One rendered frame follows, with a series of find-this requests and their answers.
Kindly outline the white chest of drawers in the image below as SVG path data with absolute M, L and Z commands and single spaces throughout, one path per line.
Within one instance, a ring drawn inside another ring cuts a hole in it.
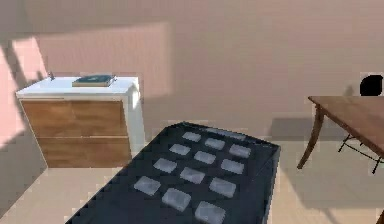
M 113 168 L 145 145 L 139 80 L 74 87 L 73 77 L 46 78 L 16 92 L 50 168 Z

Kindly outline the dark teal book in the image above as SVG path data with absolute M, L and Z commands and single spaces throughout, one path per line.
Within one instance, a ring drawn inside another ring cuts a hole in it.
M 73 87 L 108 87 L 115 81 L 114 75 L 99 74 L 78 78 L 72 83 Z

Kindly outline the brown wooden table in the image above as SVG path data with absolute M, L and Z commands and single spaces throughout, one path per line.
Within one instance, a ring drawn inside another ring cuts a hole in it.
M 324 118 L 328 117 L 348 133 L 342 145 L 355 138 L 378 156 L 375 159 L 362 153 L 376 162 L 372 171 L 375 173 L 378 165 L 384 163 L 384 97 L 309 96 L 308 99 L 315 105 L 314 123 L 297 168 L 302 169 L 307 162 L 319 138 Z

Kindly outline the black round object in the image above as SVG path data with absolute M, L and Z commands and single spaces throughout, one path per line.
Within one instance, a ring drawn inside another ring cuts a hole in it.
M 368 75 L 359 85 L 361 96 L 380 96 L 382 94 L 384 77 L 382 75 Z

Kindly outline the black chair frame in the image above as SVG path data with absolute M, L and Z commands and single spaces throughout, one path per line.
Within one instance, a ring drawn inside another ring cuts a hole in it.
M 344 148 L 349 148 L 349 149 L 351 149 L 351 150 L 353 150 L 353 151 L 355 151 L 355 152 L 357 152 L 357 153 L 363 155 L 364 157 L 373 160 L 373 161 L 375 162 L 375 166 L 374 166 L 374 168 L 373 168 L 373 170 L 372 170 L 372 174 L 375 174 L 377 168 L 379 167 L 379 165 L 380 165 L 380 164 L 384 164 L 384 158 L 382 158 L 382 157 L 374 158 L 373 156 L 370 156 L 370 155 L 368 155 L 367 153 L 361 151 L 360 148 L 364 145 L 364 144 L 361 143 L 361 142 L 359 143 L 359 147 L 360 147 L 359 149 L 356 148 L 356 147 L 354 147 L 354 146 L 352 146 L 351 144 L 348 143 L 350 140 L 354 140 L 354 139 L 356 139 L 354 136 L 352 136 L 351 134 L 348 134 L 348 135 L 342 140 L 342 143 L 341 143 L 341 145 L 340 145 L 340 147 L 339 147 L 339 149 L 338 149 L 338 152 L 341 152 Z

